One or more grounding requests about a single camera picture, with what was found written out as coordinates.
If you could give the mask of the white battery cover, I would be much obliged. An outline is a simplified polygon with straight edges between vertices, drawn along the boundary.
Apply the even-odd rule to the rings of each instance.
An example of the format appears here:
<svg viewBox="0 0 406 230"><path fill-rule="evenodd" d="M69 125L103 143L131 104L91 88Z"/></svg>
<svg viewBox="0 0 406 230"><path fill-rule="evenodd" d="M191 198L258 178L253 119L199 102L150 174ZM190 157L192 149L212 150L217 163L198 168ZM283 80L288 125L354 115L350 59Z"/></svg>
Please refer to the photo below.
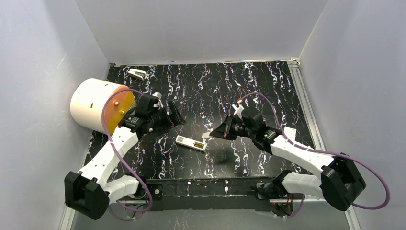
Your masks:
<svg viewBox="0 0 406 230"><path fill-rule="evenodd" d="M211 137L210 132L202 133L202 139L208 139L210 137Z"/></svg>

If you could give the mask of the white slim remote control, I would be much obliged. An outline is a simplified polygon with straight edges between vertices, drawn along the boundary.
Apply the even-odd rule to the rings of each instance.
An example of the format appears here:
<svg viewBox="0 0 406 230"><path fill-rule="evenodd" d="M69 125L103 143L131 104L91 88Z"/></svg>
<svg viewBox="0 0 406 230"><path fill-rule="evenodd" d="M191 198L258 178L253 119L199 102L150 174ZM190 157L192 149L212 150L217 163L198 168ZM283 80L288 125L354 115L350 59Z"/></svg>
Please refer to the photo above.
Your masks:
<svg viewBox="0 0 406 230"><path fill-rule="evenodd" d="M177 144L188 147L190 149L206 151L207 145L204 142L196 141L191 138L178 135L175 139Z"/></svg>

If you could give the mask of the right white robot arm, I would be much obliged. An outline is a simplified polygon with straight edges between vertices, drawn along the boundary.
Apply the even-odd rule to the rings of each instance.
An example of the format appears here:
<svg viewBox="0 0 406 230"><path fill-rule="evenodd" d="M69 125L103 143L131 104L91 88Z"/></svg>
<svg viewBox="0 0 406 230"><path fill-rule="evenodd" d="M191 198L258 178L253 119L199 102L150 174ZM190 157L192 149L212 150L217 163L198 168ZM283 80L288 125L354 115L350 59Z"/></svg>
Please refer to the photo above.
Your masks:
<svg viewBox="0 0 406 230"><path fill-rule="evenodd" d="M345 156L315 153L311 147L285 138L280 130L266 125L260 112L248 110L227 115L209 135L225 140L249 138L261 151L285 158L309 172L299 174L284 170L271 182L257 184L254 190L258 199L282 198L289 194L311 195L326 200L337 210L346 211L366 188L353 161Z"/></svg>

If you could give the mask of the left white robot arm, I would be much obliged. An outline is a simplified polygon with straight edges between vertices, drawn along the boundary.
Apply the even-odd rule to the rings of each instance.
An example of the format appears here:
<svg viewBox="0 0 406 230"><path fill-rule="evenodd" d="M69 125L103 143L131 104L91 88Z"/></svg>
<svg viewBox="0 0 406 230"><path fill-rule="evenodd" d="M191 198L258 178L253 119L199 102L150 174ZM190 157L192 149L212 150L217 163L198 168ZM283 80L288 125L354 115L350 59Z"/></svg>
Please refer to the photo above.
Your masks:
<svg viewBox="0 0 406 230"><path fill-rule="evenodd" d="M144 135L165 134L185 123L173 101L165 108L155 95L140 96L96 156L78 172L66 175L65 205L97 220L111 203L136 194L141 186L147 196L147 208L143 212L149 211L153 196L146 183L124 161L124 156Z"/></svg>

